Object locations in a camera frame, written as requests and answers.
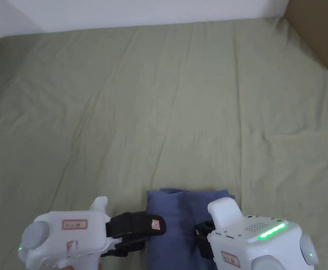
green indicator light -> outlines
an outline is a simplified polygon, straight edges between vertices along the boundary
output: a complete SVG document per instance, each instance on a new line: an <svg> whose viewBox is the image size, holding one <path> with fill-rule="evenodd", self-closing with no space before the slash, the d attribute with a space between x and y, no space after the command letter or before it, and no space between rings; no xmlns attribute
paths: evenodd
<svg viewBox="0 0 328 270"><path fill-rule="evenodd" d="M272 228L271 230L268 230L267 232L265 232L264 234L261 234L258 239L264 239L267 238L268 236L272 235L273 233L277 232L278 230L282 229L285 227L285 224L282 223L274 228Z"/></svg>

green bedsheet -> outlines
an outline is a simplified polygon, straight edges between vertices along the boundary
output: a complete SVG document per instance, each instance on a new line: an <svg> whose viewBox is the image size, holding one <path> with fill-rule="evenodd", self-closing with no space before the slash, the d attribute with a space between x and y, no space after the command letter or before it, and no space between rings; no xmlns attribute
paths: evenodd
<svg viewBox="0 0 328 270"><path fill-rule="evenodd" d="M100 195L110 216L139 211L162 187L295 221L328 270L328 71L285 20L0 40L0 270L24 269L36 216Z"/></svg>

brown cardboard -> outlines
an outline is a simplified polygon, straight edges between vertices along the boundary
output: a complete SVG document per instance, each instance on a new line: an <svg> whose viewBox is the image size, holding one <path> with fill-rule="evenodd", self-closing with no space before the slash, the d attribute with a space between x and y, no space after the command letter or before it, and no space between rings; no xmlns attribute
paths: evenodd
<svg viewBox="0 0 328 270"><path fill-rule="evenodd" d="M285 17L328 68L328 0L290 0Z"/></svg>

blue cloth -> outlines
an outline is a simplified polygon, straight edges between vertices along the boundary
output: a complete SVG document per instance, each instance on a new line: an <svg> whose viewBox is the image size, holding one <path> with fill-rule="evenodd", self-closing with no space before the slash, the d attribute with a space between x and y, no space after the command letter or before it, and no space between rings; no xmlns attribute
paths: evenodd
<svg viewBox="0 0 328 270"><path fill-rule="evenodd" d="M148 243L148 270L214 270L213 260L200 256L195 245L194 226L212 220L208 204L231 197L227 190L189 192L179 189L148 191L147 213L160 215L166 233L152 237Z"/></svg>

red-bordered label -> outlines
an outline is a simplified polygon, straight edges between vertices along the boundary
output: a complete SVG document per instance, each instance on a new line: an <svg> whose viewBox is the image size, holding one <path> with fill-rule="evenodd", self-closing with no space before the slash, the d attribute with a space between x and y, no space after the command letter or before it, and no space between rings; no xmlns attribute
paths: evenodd
<svg viewBox="0 0 328 270"><path fill-rule="evenodd" d="M232 264L240 268L240 263L237 256L224 251L222 251L222 256L223 256L223 260L226 261L228 264Z"/></svg>
<svg viewBox="0 0 328 270"><path fill-rule="evenodd" d="M64 220L61 224L63 230L85 230L88 228L88 220L86 219L71 219Z"/></svg>
<svg viewBox="0 0 328 270"><path fill-rule="evenodd" d="M69 241L66 243L66 252L70 253L72 251L78 250L78 240Z"/></svg>
<svg viewBox="0 0 328 270"><path fill-rule="evenodd" d="M151 228L154 230L160 230L160 223L158 220L152 219L151 220Z"/></svg>

